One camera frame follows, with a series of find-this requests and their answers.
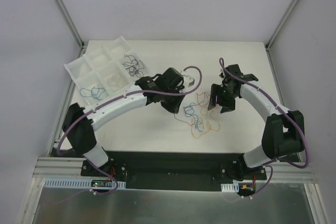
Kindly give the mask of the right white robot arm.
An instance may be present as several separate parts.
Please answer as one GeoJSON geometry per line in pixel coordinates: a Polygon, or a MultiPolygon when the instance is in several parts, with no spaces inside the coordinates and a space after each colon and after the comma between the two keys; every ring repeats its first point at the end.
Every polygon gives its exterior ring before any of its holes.
{"type": "Polygon", "coordinates": [[[221,84],[212,84],[208,109],[220,107],[220,113],[233,112],[238,98],[246,100],[261,116],[265,128],[261,144],[239,158],[236,173],[248,179],[255,168],[276,159],[305,151],[304,117],[279,105],[260,85],[253,74],[243,74],[239,65],[221,69],[221,84]]]}

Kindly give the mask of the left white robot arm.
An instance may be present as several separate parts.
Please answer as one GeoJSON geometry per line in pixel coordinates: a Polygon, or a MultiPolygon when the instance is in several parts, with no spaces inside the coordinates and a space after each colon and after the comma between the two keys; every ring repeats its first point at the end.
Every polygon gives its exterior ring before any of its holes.
{"type": "Polygon", "coordinates": [[[66,138],[75,153],[88,159],[99,176],[106,176],[111,170],[110,158],[97,143],[95,131],[111,120],[151,103],[159,102],[168,112],[176,114],[184,96],[162,95],[153,91],[181,93],[185,89],[185,79],[176,69],[168,68],[163,74],[141,77],[126,90],[125,95],[105,106],[100,104],[85,108],[74,103],[67,111],[63,132],[67,134],[66,138]]]}

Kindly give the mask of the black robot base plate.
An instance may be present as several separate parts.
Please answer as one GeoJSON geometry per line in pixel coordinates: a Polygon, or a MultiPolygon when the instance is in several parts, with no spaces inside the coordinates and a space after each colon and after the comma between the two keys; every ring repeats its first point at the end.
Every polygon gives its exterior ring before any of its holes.
{"type": "Polygon", "coordinates": [[[240,153],[108,151],[102,170],[127,189],[220,191],[235,180],[265,181],[262,167],[247,168],[240,153]]]}

